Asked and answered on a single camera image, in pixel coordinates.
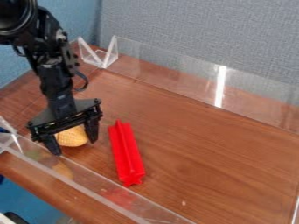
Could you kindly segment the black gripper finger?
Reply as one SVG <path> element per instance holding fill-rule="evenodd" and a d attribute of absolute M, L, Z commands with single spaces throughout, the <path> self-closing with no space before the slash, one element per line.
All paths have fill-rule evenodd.
<path fill-rule="evenodd" d="M 59 146 L 55 135 L 43 135 L 42 142 L 55 156 L 59 156 L 62 154 L 62 148 Z"/>
<path fill-rule="evenodd" d="M 99 119 L 97 117 L 91 117 L 85 122 L 85 128 L 89 140 L 95 143 L 99 140 Z"/>

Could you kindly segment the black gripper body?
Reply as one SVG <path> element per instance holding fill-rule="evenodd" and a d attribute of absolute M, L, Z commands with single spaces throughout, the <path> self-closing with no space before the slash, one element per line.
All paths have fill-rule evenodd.
<path fill-rule="evenodd" d="M 46 95 L 49 107 L 27 124 L 34 141 L 42 141 L 43 135 L 55 135 L 85 125 L 91 117 L 101 119 L 103 116 L 99 98 L 75 99 L 70 88 L 55 91 L 53 87 L 43 87 L 42 93 Z"/>

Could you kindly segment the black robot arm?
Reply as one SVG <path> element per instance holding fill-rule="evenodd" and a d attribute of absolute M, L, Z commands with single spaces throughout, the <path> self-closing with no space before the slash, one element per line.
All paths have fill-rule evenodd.
<path fill-rule="evenodd" d="M 11 46 L 26 57 L 41 78 L 49 108 L 27 123 L 33 140 L 59 156 L 62 147 L 55 135 L 79 125 L 89 140 L 99 140 L 101 99 L 74 98 L 73 77 L 82 76 L 81 63 L 71 49 L 69 34 L 38 0 L 0 0 L 0 45 Z"/>

